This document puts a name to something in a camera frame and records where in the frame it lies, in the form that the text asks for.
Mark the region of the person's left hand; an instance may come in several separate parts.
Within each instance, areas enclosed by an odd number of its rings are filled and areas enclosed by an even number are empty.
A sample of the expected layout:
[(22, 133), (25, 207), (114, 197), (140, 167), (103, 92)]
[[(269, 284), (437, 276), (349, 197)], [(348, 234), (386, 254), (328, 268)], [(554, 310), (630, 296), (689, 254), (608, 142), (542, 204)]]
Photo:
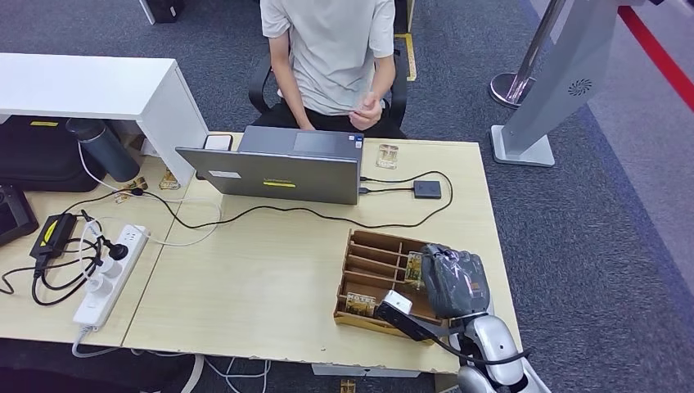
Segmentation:
[(349, 113), (350, 123), (360, 131), (367, 130), (381, 119), (381, 99), (369, 92), (355, 111)]

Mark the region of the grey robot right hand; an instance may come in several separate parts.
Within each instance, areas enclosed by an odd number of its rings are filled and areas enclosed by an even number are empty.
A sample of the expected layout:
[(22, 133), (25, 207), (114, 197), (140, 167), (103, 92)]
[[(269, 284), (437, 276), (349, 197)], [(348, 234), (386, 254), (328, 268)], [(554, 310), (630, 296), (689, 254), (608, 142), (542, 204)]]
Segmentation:
[(482, 313), (490, 305), (490, 289), (481, 258), (440, 244), (421, 248), (421, 280), (439, 318)]

